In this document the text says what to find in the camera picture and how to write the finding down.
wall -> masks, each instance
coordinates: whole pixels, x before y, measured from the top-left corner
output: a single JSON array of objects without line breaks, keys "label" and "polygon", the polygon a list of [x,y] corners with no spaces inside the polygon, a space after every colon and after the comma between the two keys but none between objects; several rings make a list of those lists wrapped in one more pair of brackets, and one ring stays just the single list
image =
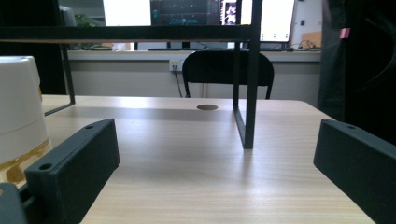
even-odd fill
[{"label": "wall", "polygon": [[[185,59],[188,52],[69,52],[77,95],[184,97],[181,73],[169,71],[170,59]],[[266,52],[274,65],[271,99],[300,100],[317,105],[319,81],[318,52]],[[241,98],[247,89],[241,87]],[[258,98],[264,98],[259,87]],[[191,97],[233,97],[232,85],[191,84]]]}]

power cord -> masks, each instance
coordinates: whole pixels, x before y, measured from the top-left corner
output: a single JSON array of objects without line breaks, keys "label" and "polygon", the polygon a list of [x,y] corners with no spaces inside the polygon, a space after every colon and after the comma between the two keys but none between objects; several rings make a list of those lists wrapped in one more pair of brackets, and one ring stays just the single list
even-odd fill
[{"label": "power cord", "polygon": [[302,49],[303,48],[303,43],[305,42],[305,44],[306,44],[306,46],[309,48],[309,49],[316,49],[317,48],[317,46],[315,46],[315,44],[312,42],[312,41],[310,41],[310,40],[302,40],[301,42],[300,42],[300,44],[298,45],[298,49]]},{"label": "power cord", "polygon": [[178,87],[178,94],[180,95],[180,98],[183,98],[183,94],[181,94],[180,83],[179,83],[178,77],[177,77],[177,65],[172,65],[172,70],[173,70],[173,73],[174,73],[175,78],[176,78],[177,87]]}]

table surface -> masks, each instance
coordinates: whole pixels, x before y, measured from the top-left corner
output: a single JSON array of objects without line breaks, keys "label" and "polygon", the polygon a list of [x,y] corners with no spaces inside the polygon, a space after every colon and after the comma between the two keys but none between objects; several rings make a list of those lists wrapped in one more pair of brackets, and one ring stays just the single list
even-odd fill
[{"label": "table surface", "polygon": [[[61,100],[45,95],[44,108]],[[116,121],[120,167],[82,223],[373,223],[313,164],[320,121],[329,117],[303,102],[259,100],[249,150],[232,104],[78,96],[47,116],[54,146],[87,124]]]}]

white lid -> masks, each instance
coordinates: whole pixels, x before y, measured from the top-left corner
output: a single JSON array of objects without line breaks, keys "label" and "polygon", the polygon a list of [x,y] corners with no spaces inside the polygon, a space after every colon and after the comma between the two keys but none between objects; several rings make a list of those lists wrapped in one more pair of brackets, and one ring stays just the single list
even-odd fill
[{"label": "white lid", "polygon": [[0,164],[12,161],[19,156],[40,146],[49,138],[44,119],[14,130],[0,134]]},{"label": "white lid", "polygon": [[32,56],[0,57],[0,138],[44,118]]}]

white cylindrical container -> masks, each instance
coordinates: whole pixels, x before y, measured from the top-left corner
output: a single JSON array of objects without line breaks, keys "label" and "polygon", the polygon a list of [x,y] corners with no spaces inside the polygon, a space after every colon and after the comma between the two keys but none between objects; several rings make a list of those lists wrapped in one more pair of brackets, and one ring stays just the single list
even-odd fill
[{"label": "white cylindrical container", "polygon": [[32,56],[0,57],[0,182],[18,187],[24,169],[51,149]]}]

